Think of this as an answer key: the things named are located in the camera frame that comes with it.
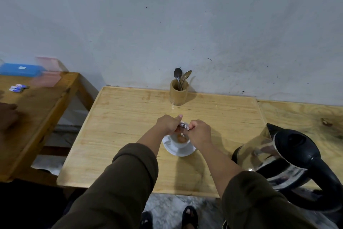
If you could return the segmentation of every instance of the person's left hand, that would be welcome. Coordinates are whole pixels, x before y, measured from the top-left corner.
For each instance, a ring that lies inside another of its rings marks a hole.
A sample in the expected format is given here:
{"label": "person's left hand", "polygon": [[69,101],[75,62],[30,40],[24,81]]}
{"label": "person's left hand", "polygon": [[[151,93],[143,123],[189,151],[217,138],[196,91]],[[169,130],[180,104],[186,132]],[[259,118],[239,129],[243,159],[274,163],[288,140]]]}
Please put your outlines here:
{"label": "person's left hand", "polygon": [[166,135],[172,134],[178,125],[180,124],[182,120],[182,114],[179,114],[176,116],[176,118],[173,118],[169,115],[164,115],[161,118],[157,119],[156,126],[165,132]]}
{"label": "person's left hand", "polygon": [[0,103],[0,132],[6,130],[18,119],[16,104]]}

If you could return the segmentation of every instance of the white saucer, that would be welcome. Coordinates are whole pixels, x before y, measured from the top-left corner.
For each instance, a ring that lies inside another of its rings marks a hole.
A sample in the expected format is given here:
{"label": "white saucer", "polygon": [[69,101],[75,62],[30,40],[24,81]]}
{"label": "white saucer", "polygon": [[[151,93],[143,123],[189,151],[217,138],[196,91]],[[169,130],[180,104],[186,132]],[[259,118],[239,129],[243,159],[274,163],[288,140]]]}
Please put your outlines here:
{"label": "white saucer", "polygon": [[169,135],[164,136],[164,138],[162,139],[162,143],[170,154],[173,154],[174,156],[178,157],[185,157],[191,155],[196,150],[196,148],[191,143],[182,149],[178,149],[172,143],[172,139]]}

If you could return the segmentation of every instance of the foot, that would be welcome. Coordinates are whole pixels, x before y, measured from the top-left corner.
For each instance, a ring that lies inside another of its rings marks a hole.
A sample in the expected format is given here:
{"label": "foot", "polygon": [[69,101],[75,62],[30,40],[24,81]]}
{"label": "foot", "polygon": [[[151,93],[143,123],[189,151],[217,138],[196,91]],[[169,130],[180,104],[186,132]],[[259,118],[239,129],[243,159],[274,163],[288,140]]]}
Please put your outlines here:
{"label": "foot", "polygon": [[152,229],[152,214],[150,212],[143,212],[139,229]]}
{"label": "foot", "polygon": [[182,213],[182,229],[197,229],[198,214],[194,207],[187,206]]}

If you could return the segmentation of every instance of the wood grain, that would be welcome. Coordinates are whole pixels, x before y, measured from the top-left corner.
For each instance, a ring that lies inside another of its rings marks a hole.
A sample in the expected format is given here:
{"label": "wood grain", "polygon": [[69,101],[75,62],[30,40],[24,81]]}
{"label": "wood grain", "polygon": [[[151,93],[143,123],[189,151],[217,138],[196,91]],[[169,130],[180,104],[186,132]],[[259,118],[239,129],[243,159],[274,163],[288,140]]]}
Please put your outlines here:
{"label": "wood grain", "polygon": [[[343,107],[305,103],[258,101],[264,121],[309,136],[322,159],[343,181]],[[306,185],[317,189],[311,180]]]}
{"label": "wood grain", "polygon": [[53,88],[30,87],[13,93],[12,85],[30,85],[32,78],[0,75],[0,101],[18,105],[19,120],[0,142],[0,181],[28,169],[77,91],[78,73],[63,72]]}
{"label": "wood grain", "polygon": [[[136,142],[164,114],[201,119],[212,127],[212,140],[230,155],[264,128],[254,98],[189,93],[173,106],[169,91],[104,87],[66,159],[57,183],[89,187],[124,145]],[[198,151],[176,157],[161,144],[154,192],[218,197],[208,167]]]}

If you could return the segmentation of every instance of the dark green sleeve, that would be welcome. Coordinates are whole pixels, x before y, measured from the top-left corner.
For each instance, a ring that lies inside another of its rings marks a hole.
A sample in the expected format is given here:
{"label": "dark green sleeve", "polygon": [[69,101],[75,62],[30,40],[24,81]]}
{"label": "dark green sleeve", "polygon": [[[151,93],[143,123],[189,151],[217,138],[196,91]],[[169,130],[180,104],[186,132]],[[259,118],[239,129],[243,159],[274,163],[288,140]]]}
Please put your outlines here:
{"label": "dark green sleeve", "polygon": [[145,145],[127,144],[53,229],[137,229],[157,176],[154,153]]}
{"label": "dark green sleeve", "polygon": [[231,229],[315,229],[262,175],[252,171],[243,171],[231,179],[222,206]]}

